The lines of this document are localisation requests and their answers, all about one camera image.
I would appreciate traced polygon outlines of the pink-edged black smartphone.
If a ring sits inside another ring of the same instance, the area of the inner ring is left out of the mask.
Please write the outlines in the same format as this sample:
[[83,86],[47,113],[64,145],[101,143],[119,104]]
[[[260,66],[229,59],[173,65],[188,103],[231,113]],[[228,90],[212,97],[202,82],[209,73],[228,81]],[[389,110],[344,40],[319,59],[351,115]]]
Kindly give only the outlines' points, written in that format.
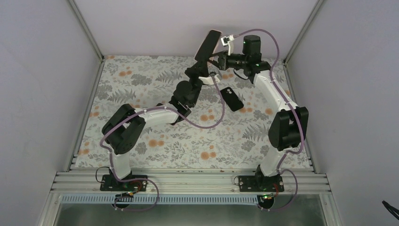
[[217,30],[210,30],[199,47],[194,59],[197,62],[207,61],[213,54],[222,33]]

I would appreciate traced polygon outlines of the black phone case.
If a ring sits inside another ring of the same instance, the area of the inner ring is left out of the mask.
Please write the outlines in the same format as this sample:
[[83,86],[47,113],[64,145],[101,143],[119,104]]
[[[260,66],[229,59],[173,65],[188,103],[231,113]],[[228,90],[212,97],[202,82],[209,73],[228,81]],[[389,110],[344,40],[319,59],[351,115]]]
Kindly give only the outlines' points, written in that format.
[[236,112],[244,107],[244,104],[231,87],[226,87],[220,90],[220,92],[223,100],[232,112]]

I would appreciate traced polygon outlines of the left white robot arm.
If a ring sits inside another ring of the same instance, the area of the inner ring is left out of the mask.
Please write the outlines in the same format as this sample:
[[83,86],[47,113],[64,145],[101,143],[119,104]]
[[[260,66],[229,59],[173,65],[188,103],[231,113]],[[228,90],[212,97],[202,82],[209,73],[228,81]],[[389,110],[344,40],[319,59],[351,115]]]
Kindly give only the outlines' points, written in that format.
[[135,109],[129,104],[124,104],[103,126],[102,134],[106,137],[104,141],[112,147],[112,184],[118,190],[124,191],[130,187],[131,168],[128,153],[137,143],[142,131],[160,124],[174,125],[183,121],[196,105],[204,84],[200,78],[209,76],[207,64],[196,62],[184,73],[189,80],[177,84],[168,103],[159,103],[148,109]]

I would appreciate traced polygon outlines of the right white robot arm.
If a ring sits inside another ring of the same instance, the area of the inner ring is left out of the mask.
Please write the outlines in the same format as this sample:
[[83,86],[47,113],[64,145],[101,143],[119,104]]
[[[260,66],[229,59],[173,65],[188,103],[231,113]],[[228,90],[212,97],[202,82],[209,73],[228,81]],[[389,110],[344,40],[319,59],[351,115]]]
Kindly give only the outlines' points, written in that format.
[[244,37],[242,54],[233,53],[234,39],[234,35],[221,38],[222,45],[227,46],[228,50],[216,53],[218,60],[212,63],[220,70],[243,70],[247,79],[264,95],[275,115],[268,130],[272,147],[265,160],[258,165],[254,176],[239,178],[241,191],[253,188],[266,192],[281,183],[280,167],[286,156],[303,151],[309,112],[306,107],[299,107],[284,92],[273,74],[273,66],[262,60],[259,36]]

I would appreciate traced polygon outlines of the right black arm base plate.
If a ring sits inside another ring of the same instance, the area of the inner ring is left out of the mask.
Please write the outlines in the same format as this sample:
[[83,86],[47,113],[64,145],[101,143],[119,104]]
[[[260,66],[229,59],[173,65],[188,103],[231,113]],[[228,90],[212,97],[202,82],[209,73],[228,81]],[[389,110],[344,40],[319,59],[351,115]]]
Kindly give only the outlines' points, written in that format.
[[238,176],[240,192],[283,192],[285,191],[282,176]]

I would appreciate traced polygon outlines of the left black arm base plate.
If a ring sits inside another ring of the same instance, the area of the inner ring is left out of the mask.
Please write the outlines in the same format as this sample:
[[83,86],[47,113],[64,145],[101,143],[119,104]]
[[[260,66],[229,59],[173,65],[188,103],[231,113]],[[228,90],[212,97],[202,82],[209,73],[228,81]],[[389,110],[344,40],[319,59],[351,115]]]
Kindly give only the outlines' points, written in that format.
[[116,180],[116,178],[113,175],[103,175],[101,185],[100,185],[100,191],[116,191],[116,192],[136,192],[138,189],[140,189],[140,192],[145,192],[146,191],[146,186],[147,182],[144,182],[144,180],[140,179],[137,180],[137,178],[145,178],[147,179],[147,175],[131,175],[124,180],[129,180],[129,182],[119,182]]

